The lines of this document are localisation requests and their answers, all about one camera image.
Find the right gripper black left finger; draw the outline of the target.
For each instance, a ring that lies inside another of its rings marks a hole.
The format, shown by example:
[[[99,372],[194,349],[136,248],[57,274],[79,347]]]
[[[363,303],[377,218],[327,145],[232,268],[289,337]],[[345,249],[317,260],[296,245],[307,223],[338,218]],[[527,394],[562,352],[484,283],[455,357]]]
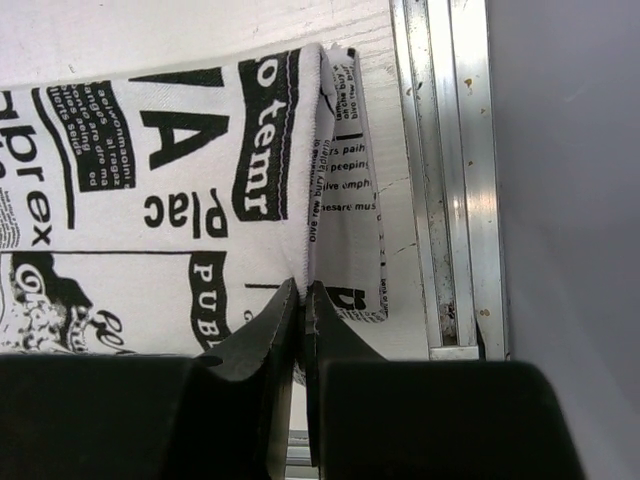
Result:
[[[5,355],[5,479],[281,479],[298,291],[196,357]]]

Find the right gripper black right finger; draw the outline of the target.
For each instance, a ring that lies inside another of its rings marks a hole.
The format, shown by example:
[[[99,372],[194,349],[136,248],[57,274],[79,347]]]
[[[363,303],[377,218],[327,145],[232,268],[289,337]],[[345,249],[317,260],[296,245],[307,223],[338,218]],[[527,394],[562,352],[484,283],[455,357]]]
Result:
[[[323,479],[581,479],[555,391],[519,361],[387,360],[307,295],[312,464]]]

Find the newspaper print trousers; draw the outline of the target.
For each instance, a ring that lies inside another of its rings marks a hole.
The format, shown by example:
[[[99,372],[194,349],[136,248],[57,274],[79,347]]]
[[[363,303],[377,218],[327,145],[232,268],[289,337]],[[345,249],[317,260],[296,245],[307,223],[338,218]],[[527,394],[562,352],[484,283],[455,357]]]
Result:
[[[198,355],[293,280],[388,317],[356,50],[1,93],[1,349]]]

